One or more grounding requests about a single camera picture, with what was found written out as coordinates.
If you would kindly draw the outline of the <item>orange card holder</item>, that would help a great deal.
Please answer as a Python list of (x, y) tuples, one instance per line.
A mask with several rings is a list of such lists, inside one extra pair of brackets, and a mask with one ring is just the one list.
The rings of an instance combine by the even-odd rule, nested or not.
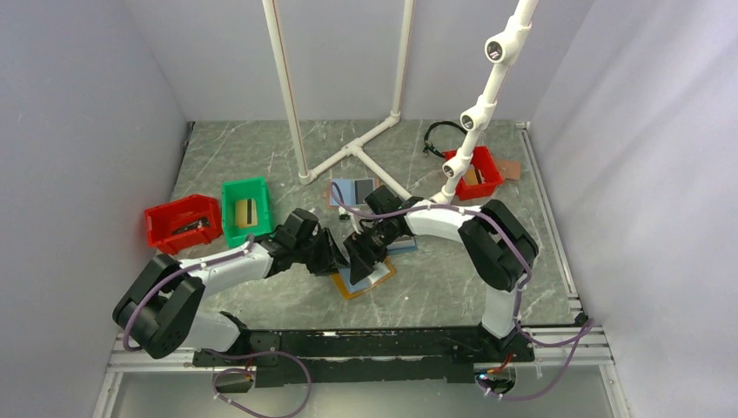
[(330, 278), (340, 293), (341, 297), (345, 300), (351, 300), (364, 293), (370, 292), (375, 287), (379, 286), (383, 282), (390, 279), (396, 274), (396, 269), (392, 265), (390, 258), (387, 257), (384, 261), (378, 263), (372, 273), (359, 281), (357, 284), (352, 284), (350, 281), (349, 268), (340, 268), (337, 273), (331, 274)]

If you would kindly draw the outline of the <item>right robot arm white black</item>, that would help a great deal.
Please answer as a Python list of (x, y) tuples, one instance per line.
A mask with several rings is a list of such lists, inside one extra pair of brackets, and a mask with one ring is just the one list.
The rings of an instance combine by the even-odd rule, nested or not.
[(497, 199), (483, 206), (455, 206), (412, 196), (402, 199), (381, 186), (366, 198), (369, 212), (354, 215), (372, 225), (344, 241), (350, 281), (366, 278), (383, 261), (388, 246), (401, 236), (432, 236), (463, 245), (476, 273), (486, 284), (480, 322), (480, 351), (501, 361), (513, 350), (520, 330), (521, 293), (531, 279), (540, 253), (531, 234)]

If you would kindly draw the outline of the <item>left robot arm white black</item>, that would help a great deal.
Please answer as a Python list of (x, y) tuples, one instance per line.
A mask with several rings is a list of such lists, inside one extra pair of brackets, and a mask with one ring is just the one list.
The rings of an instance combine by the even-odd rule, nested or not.
[(252, 332), (234, 314), (202, 310), (204, 300), (250, 280), (265, 280), (300, 264), (315, 276), (348, 265), (329, 229), (305, 209), (293, 210), (273, 233), (249, 235), (241, 246), (210, 256), (175, 260), (159, 254), (115, 306), (124, 350), (162, 359), (180, 347), (205, 349), (227, 365), (243, 363)]

